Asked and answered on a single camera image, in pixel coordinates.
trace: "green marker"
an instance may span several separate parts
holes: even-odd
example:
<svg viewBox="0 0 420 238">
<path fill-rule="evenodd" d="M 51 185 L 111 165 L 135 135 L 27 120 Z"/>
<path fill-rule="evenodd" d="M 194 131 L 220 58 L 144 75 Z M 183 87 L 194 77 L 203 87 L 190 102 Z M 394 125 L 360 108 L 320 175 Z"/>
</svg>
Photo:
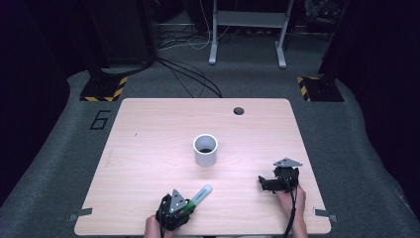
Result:
<svg viewBox="0 0 420 238">
<path fill-rule="evenodd" d="M 198 205 L 198 203 L 200 203 L 212 189 L 213 187 L 210 184 L 205 185 L 194 197 L 192 197 L 191 200 L 189 200 L 188 204 L 182 208 L 182 211 L 187 211 L 192 206 Z"/>
</svg>

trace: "hand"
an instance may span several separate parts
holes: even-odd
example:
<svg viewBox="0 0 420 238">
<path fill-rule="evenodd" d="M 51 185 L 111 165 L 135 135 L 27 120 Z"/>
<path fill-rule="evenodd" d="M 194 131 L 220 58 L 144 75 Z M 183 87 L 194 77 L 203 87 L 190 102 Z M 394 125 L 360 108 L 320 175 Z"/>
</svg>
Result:
<svg viewBox="0 0 420 238">
<path fill-rule="evenodd" d="M 303 212 L 305 211 L 305 201 L 306 201 L 306 192 L 302 189 L 300 185 L 297 186 L 293 191 L 295 195 L 295 214 L 293 220 L 293 237 L 296 238 L 306 238 L 308 237 L 308 233 L 306 231 L 306 223 L 303 220 Z M 276 191 L 275 194 L 277 195 L 278 200 L 280 201 L 281 208 L 287 214 L 287 217 L 290 218 L 291 209 L 293 207 L 290 193 L 286 193 L 284 191 Z"/>
<path fill-rule="evenodd" d="M 176 231 L 166 230 L 164 238 L 172 238 Z M 145 238 L 160 238 L 159 223 L 154 215 L 146 219 Z"/>
</svg>

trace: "black curtain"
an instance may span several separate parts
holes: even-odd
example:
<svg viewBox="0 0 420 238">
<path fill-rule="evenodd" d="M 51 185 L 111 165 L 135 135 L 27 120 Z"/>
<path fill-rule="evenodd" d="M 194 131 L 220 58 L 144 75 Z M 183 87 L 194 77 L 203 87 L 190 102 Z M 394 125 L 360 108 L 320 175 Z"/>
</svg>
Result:
<svg viewBox="0 0 420 238">
<path fill-rule="evenodd" d="M 333 40 L 321 68 L 328 73 L 340 63 L 336 75 L 355 94 L 370 142 L 420 217 L 420 5 L 414 2 L 351 0 L 339 29 L 344 37 Z"/>
<path fill-rule="evenodd" d="M 64 0 L 0 2 L 0 204 L 37 155 L 65 107 L 67 78 L 86 69 L 67 22 L 79 4 Z"/>
</svg>

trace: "white cup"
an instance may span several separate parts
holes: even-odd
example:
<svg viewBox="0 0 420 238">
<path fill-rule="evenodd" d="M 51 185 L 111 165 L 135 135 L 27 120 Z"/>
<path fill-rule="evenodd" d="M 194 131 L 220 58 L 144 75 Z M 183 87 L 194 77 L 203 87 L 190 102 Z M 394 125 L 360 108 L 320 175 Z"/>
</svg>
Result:
<svg viewBox="0 0 420 238">
<path fill-rule="evenodd" d="M 195 162 L 201 167 L 212 167 L 216 163 L 217 140 L 209 134 L 201 134 L 194 139 L 192 147 L 195 153 Z"/>
</svg>

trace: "table surface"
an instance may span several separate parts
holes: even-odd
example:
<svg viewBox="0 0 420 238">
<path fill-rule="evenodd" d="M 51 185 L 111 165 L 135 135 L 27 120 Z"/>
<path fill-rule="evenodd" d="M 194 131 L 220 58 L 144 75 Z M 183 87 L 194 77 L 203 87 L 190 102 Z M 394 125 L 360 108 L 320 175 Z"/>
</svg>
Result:
<svg viewBox="0 0 420 238">
<path fill-rule="evenodd" d="M 234 108 L 245 110 L 236 115 Z M 219 142 L 216 164 L 201 168 L 192 142 L 199 134 Z M 331 230 L 290 103 L 262 98 L 125 99 L 82 208 L 77 235 L 143 235 L 145 221 L 161 199 L 177 189 L 192 198 L 205 184 L 213 190 L 198 204 L 179 235 L 282 234 L 288 219 L 275 194 L 262 190 L 258 176 L 275 179 L 273 163 L 302 163 L 304 218 L 309 234 Z"/>
</svg>

